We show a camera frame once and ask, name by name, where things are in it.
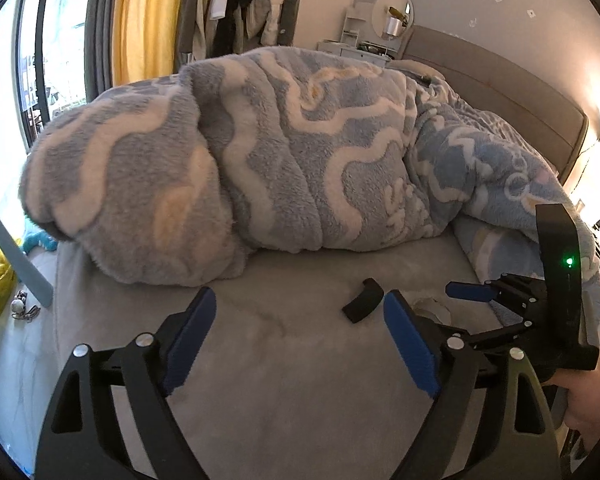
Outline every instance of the yellow curtain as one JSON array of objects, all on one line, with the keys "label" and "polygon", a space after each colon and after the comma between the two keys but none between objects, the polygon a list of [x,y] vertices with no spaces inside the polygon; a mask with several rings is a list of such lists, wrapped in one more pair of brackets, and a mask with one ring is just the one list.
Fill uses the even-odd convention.
[{"label": "yellow curtain", "polygon": [[112,30],[113,85],[169,75],[180,0],[116,0]]}]

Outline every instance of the teal plush toy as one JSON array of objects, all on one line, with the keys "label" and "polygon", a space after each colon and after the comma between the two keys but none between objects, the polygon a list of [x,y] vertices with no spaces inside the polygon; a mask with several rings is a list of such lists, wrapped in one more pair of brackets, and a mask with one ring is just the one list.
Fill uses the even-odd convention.
[{"label": "teal plush toy", "polygon": [[34,247],[42,247],[45,251],[53,252],[58,248],[58,241],[52,238],[46,231],[40,229],[29,218],[25,218],[24,235],[20,250],[29,254]]}]

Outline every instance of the gray wall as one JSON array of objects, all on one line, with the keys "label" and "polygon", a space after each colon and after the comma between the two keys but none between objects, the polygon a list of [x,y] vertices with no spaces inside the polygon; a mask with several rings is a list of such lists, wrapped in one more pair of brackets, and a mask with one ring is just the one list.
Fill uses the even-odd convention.
[{"label": "gray wall", "polygon": [[588,0],[412,1],[417,25],[459,36],[529,70],[580,105],[600,131],[600,17]]}]

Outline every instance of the bed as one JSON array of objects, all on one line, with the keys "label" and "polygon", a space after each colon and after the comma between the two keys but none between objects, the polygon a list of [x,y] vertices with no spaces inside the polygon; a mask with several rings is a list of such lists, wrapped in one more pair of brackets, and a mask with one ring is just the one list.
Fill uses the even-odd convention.
[{"label": "bed", "polygon": [[[439,70],[471,105],[509,121],[564,182],[587,129],[575,104],[504,58],[423,27],[413,27],[402,56]],[[211,478],[391,476],[430,400],[404,368],[380,309],[357,325],[340,311],[369,277],[445,324],[470,332],[500,326],[488,306],[444,296],[449,280],[477,281],[450,229],[372,253],[257,253],[243,275],[210,284],[218,318],[169,400]],[[59,364],[77,344],[112,348],[155,330],[195,293],[122,285],[78,245],[61,244],[52,307]],[[124,391],[114,394],[132,462],[151,474]],[[481,400],[477,392],[448,474],[464,466]]]}]

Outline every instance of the human hand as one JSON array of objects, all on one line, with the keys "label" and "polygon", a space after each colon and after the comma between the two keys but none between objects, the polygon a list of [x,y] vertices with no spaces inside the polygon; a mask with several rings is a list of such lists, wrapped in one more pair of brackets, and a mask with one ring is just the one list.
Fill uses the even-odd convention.
[{"label": "human hand", "polygon": [[600,439],[600,355],[595,370],[558,370],[545,384],[569,391],[564,423],[580,432],[585,449],[591,451]]}]

